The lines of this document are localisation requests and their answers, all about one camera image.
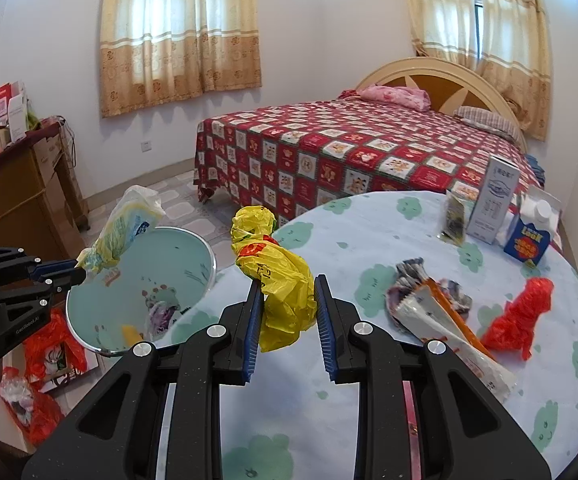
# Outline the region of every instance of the red checkered bedspread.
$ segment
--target red checkered bedspread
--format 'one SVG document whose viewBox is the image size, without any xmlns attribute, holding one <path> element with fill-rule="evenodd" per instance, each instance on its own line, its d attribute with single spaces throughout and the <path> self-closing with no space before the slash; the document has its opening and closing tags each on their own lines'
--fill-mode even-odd
<svg viewBox="0 0 578 480">
<path fill-rule="evenodd" d="M 474 200 L 491 154 L 538 185 L 518 149 L 437 112 L 336 100 L 260 108 L 198 125 L 195 180 L 262 204 L 280 224 L 335 198 L 378 190 L 450 189 Z"/>
</svg>

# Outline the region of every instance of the yellow plastic bag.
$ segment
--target yellow plastic bag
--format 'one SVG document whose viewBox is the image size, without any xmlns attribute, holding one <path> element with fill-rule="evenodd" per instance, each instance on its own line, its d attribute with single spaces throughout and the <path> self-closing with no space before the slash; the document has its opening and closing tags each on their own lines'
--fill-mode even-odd
<svg viewBox="0 0 578 480">
<path fill-rule="evenodd" d="M 274 215 L 262 206 L 240 209 L 231 228 L 236 265 L 260 280 L 267 295 L 259 341 L 263 352 L 295 343 L 301 330 L 313 326 L 317 310 L 309 266 L 278 245 L 271 237 L 274 229 Z"/>
</svg>

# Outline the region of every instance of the trash can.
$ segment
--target trash can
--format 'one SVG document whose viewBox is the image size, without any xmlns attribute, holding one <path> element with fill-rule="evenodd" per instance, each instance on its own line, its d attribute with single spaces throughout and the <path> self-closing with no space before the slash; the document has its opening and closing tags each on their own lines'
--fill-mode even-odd
<svg viewBox="0 0 578 480">
<path fill-rule="evenodd" d="M 158 227 L 136 237 L 117 267 L 69 291 L 67 324 L 85 348 L 119 356 L 131 346 L 123 325 L 144 335 L 149 311 L 160 302 L 175 308 L 173 325 L 209 291 L 215 274 L 215 255 L 205 240 L 185 229 Z"/>
</svg>

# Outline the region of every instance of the silver rim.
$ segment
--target silver rim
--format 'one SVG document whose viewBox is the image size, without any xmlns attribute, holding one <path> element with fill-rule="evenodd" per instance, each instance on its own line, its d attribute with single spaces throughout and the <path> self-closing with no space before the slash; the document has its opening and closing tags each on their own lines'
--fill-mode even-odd
<svg viewBox="0 0 578 480">
<path fill-rule="evenodd" d="M 207 251 L 209 251 L 209 254 L 211 256 L 211 272 L 209 274 L 209 279 L 207 280 L 207 286 L 205 286 L 205 293 L 203 294 L 203 298 L 207 295 L 207 293 L 211 290 L 211 288 L 213 287 L 214 283 L 215 283 L 215 276 L 217 273 L 217 263 L 215 260 L 215 254 L 213 253 L 213 249 L 211 248 L 211 246 L 207 243 L 207 241 L 195 234 L 192 231 L 189 231 L 187 229 L 183 229 L 181 227 L 170 227 L 170 226 L 163 226 L 163 227 L 156 227 L 156 230 L 158 229 L 169 229 L 171 231 L 182 231 L 184 233 L 187 233 L 189 235 L 192 235 L 192 237 L 197 238 L 198 240 L 200 240 L 203 245 L 207 248 Z M 108 349 L 102 349 L 102 348 L 97 348 L 93 345 L 91 345 L 90 343 L 87 343 L 86 341 L 83 341 L 82 338 L 80 338 L 80 336 L 76 333 L 76 330 L 74 330 L 74 327 L 72 326 L 72 321 L 70 319 L 69 316 L 69 295 L 71 294 L 71 290 L 67 291 L 67 298 L 65 300 L 65 305 L 64 305 L 64 313 L 66 319 L 67 319 L 67 326 L 69 327 L 69 332 L 72 333 L 72 335 L 74 336 L 74 339 L 76 339 L 76 341 L 78 343 L 80 343 L 81 346 L 85 347 L 87 350 L 91 350 L 92 352 L 96 352 L 96 354 L 100 354 L 104 357 L 119 357 L 123 354 L 125 354 L 126 352 L 130 351 L 130 348 L 125 349 L 125 350 L 108 350 Z"/>
</svg>

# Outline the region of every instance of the wooden desk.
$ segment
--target wooden desk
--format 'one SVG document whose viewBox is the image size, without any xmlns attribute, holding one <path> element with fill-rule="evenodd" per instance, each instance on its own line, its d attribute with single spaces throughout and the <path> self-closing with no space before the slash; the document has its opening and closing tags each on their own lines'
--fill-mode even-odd
<svg viewBox="0 0 578 480">
<path fill-rule="evenodd" d="M 22 247 L 43 261 L 78 256 L 84 243 L 77 220 L 85 226 L 88 211 L 74 186 L 60 136 L 4 155 L 0 160 L 0 247 Z"/>
</svg>

